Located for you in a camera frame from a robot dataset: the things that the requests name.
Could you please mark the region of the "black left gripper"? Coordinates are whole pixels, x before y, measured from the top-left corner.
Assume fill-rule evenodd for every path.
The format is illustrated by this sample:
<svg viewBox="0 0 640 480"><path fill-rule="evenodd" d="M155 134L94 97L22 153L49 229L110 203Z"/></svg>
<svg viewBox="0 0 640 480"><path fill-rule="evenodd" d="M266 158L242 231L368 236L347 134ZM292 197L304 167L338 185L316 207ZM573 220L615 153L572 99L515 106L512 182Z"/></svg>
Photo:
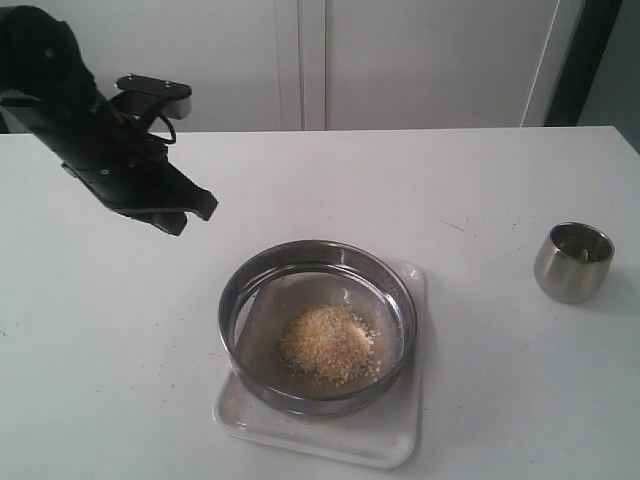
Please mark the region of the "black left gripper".
<svg viewBox="0 0 640 480"><path fill-rule="evenodd" d="M168 162L167 148L99 96L87 109L29 102L30 127L109 209L179 236L185 213L209 221L218 200Z"/></svg>

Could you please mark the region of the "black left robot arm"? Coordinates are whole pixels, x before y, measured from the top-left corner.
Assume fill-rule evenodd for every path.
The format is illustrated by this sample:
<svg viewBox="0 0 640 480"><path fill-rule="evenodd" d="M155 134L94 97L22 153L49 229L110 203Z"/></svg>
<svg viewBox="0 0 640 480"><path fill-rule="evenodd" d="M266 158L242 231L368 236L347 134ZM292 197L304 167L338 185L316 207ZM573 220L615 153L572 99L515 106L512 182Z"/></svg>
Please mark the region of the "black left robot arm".
<svg viewBox="0 0 640 480"><path fill-rule="evenodd" d="M194 214L207 221L218 201L173 166L176 135L151 133L186 118L192 89L140 75L106 98L69 25L28 5L1 10L1 105L61 160L109 210L178 236Z"/></svg>

